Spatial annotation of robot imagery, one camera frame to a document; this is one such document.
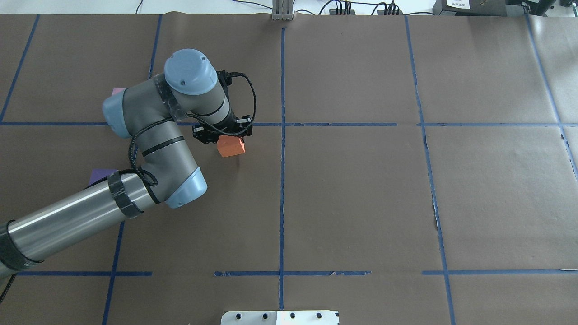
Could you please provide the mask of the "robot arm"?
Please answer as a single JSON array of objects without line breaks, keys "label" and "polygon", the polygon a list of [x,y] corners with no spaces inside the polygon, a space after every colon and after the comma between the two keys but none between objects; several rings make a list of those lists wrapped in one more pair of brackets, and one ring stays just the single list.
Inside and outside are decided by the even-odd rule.
[{"label": "robot arm", "polygon": [[1,226],[1,278],[10,278],[160,203],[180,208],[208,189],[178,126],[199,124],[193,137],[215,144],[221,136],[252,133],[256,111],[237,117],[228,87],[247,74],[216,70],[196,49],[181,49],[163,71],[103,101],[108,126],[128,139],[130,167],[115,171],[54,204]]}]

